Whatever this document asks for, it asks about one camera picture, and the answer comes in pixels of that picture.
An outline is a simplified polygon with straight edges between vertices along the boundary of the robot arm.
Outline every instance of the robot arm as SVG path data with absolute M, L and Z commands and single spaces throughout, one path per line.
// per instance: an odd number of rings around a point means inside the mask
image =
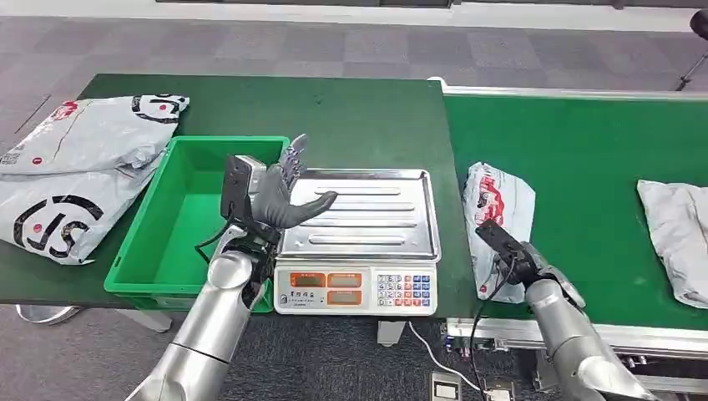
M 263 296 L 261 283 L 271 275 L 280 229 L 320 215 L 336 199 L 327 192 L 302 206 L 290 204 L 305 142 L 304 135 L 295 139 L 267 172 L 251 157 L 227 158 L 220 208 L 227 223 L 206 282 L 160 361 L 126 401 L 217 398 L 250 312 Z
M 657 400 L 599 337 L 583 312 L 584 299 L 563 273 L 494 221 L 485 221 L 476 232 L 499 254 L 502 276 L 526 287 L 526 303 L 539 323 L 566 399 Z

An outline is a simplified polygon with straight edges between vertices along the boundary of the plastic mailer bag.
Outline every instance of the plastic mailer bag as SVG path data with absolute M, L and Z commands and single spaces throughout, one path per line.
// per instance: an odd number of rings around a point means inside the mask
M 708 309 L 708 188 L 639 180 L 637 191 L 674 298 Z
M 65 265 L 90 262 L 188 104 L 175 95 L 64 102 L 0 158 L 0 240 Z
M 485 163 L 470 166 L 463 192 L 463 209 L 479 299 L 489 298 L 504 277 L 494 265 L 496 252 L 474 230 L 492 219 L 516 241 L 529 241 L 535 205 L 536 193 L 523 180 Z M 493 300 L 520 303 L 524 295 L 523 284 L 504 284 Z

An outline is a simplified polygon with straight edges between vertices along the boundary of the stainless steel scale tray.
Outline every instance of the stainless steel scale tray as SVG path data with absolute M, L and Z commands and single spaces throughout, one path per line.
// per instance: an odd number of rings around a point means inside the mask
M 320 216 L 285 231 L 279 259 L 438 261 L 430 174 L 425 170 L 309 169 L 291 203 L 333 190 L 339 196 Z

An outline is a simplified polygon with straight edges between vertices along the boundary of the keypad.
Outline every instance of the keypad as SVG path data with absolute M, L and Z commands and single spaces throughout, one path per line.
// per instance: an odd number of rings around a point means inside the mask
M 381 307 L 430 307 L 430 276 L 377 275 L 377 305 Z

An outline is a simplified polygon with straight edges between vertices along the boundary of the red logo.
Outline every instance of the red logo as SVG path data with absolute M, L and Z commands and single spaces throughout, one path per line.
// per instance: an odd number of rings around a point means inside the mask
M 57 107 L 56 110 L 52 113 L 52 115 L 49 116 L 49 118 L 52 121 L 59 121 L 61 119 L 66 119 L 76 111 L 76 108 L 78 108 L 78 104 L 76 102 L 64 102 L 62 103 L 61 106 Z
M 478 225 L 492 219 L 500 226 L 504 224 L 504 202 L 502 194 L 494 188 L 494 179 L 484 176 L 479 181 L 479 199 L 477 207 L 480 212 L 474 215 L 474 222 Z

